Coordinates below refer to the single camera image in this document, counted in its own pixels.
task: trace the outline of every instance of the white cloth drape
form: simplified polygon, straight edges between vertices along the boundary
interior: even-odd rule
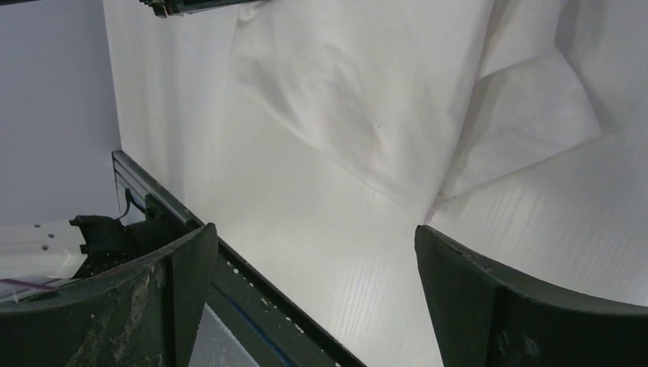
[[[562,0],[241,7],[231,84],[421,222],[599,135],[554,48]]]

